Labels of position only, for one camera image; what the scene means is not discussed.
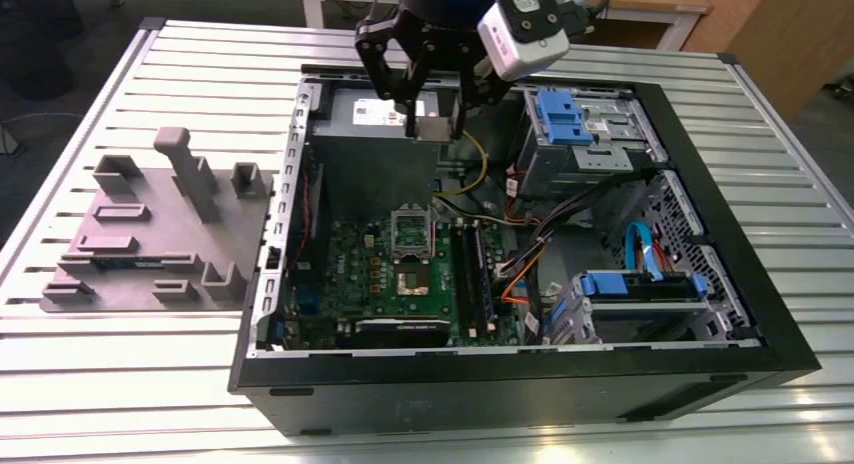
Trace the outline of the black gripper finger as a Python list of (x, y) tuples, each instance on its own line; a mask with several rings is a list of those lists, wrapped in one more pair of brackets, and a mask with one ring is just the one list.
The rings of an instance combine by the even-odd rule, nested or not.
[[(355, 49), (380, 99), (392, 100), (405, 116), (404, 134), (416, 137), (416, 100), (434, 64), (438, 45), (432, 27), (408, 10), (383, 22), (364, 19), (356, 28)], [(393, 40), (408, 58), (404, 71), (392, 70), (385, 60), (388, 42)]]
[(459, 38), (455, 54), (459, 95), (452, 124), (454, 138), (462, 137), (467, 113), (483, 105), (496, 104), (512, 86), (511, 82), (498, 76), (480, 37), (460, 35)]

